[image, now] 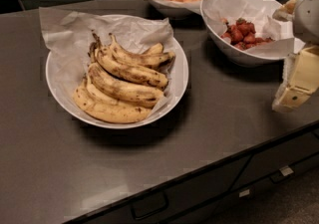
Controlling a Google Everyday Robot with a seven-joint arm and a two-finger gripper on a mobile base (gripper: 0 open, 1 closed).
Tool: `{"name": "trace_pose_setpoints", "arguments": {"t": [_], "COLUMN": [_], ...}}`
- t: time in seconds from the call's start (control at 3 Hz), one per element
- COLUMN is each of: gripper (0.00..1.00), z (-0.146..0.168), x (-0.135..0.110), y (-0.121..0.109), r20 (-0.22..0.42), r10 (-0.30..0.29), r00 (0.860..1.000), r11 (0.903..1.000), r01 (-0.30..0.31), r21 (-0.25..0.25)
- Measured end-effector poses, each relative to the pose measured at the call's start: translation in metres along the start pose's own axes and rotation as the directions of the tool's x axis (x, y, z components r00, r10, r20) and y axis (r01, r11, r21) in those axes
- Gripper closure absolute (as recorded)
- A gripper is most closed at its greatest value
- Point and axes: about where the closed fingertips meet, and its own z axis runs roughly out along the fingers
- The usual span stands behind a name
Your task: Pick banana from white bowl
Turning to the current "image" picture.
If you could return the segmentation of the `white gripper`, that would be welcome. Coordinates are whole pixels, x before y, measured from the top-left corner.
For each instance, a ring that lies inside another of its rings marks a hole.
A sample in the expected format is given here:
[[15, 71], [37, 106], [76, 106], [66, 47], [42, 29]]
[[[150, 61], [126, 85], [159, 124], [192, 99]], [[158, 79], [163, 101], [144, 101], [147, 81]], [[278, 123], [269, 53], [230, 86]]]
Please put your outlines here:
[[272, 109], [292, 112], [319, 89], [319, 0], [297, 0], [293, 13], [293, 34], [314, 44], [284, 60], [283, 82], [275, 94]]

